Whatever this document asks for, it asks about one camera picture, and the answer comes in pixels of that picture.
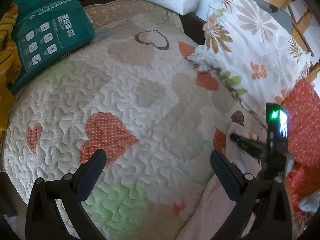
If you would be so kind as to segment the yellow cloth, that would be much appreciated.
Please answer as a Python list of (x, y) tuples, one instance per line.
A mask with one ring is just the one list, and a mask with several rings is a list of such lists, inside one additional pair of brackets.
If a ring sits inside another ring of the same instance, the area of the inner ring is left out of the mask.
[(18, 5), (12, 3), (1, 19), (1, 50), (0, 50), (0, 83), (1, 83), (1, 133), (8, 126), (9, 110), (15, 96), (7, 88), (14, 84), (21, 72), (21, 62), (18, 57), (16, 43), (11, 39), (11, 34), (18, 17)]

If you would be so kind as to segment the pale pink small garment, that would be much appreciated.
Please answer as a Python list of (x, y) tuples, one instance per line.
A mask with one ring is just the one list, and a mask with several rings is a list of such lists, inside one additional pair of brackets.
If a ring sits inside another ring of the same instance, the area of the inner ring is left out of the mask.
[[(253, 176), (257, 176), (261, 170), (261, 164), (231, 141), (229, 136), (232, 133), (255, 141), (265, 141), (265, 128), (260, 123), (250, 124), (250, 126), (243, 128), (240, 124), (232, 121), (229, 123), (222, 145), (213, 146), (213, 149), (221, 150), (242, 173), (251, 173)], [(235, 202), (228, 198), (217, 176), (213, 175), (204, 189), (197, 209), (176, 239), (211, 239), (234, 207)]]

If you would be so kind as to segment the light blue crumpled cloth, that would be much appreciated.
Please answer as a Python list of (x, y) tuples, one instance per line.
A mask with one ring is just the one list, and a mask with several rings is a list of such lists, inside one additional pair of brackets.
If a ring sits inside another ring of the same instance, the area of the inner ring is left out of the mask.
[(304, 212), (316, 213), (320, 203), (320, 190), (312, 193), (310, 196), (305, 197), (299, 203), (299, 208)]

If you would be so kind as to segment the red floral fabric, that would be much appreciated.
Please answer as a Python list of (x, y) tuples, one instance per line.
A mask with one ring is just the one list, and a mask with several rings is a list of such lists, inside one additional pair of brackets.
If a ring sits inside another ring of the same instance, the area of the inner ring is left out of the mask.
[(295, 162), (287, 175), (293, 206), (293, 234), (303, 231), (300, 202), (319, 190), (319, 96), (305, 80), (296, 83), (282, 103), (289, 113), (289, 152)]

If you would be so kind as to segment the green printed package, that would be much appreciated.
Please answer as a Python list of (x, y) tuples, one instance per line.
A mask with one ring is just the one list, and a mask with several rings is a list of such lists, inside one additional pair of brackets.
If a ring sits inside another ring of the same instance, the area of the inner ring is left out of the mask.
[(15, 0), (18, 18), (12, 39), (22, 69), (14, 83), (16, 94), (36, 75), (60, 58), (88, 44), (94, 30), (78, 0)]

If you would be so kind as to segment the floral white pillow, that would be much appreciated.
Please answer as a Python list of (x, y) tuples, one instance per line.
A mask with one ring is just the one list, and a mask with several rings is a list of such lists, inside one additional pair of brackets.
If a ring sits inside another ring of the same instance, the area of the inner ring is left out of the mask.
[(310, 67), (306, 52), (253, 0), (214, 0), (203, 26), (205, 42), (188, 59), (214, 70), (261, 121), (266, 103), (280, 104)]

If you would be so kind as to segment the heart patterned quilt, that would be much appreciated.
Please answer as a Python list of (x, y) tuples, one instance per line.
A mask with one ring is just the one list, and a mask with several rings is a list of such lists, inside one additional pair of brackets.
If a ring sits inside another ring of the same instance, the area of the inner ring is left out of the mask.
[(3, 167), (24, 202), (38, 177), (107, 164), (83, 207), (107, 239), (175, 239), (213, 176), (209, 155), (236, 122), (264, 130), (212, 71), (179, 16), (143, 1), (90, 5), (94, 40), (44, 70), (10, 113)]

